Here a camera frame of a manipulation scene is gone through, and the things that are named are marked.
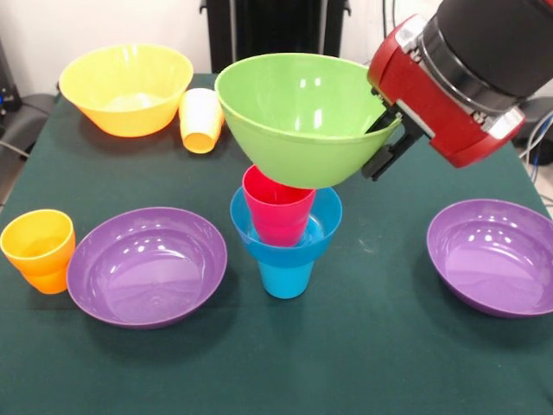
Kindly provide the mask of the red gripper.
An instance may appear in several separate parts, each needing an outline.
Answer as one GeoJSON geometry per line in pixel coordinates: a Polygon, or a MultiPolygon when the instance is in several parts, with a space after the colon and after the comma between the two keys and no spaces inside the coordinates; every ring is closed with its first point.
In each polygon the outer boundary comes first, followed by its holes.
{"type": "Polygon", "coordinates": [[[435,19],[413,15],[384,40],[367,78],[385,111],[366,131],[393,131],[400,122],[405,132],[386,144],[361,168],[376,182],[421,137],[456,168],[475,163],[510,141],[524,124],[524,114],[509,101],[502,109],[485,107],[469,91],[489,93],[451,52],[435,19]]]}

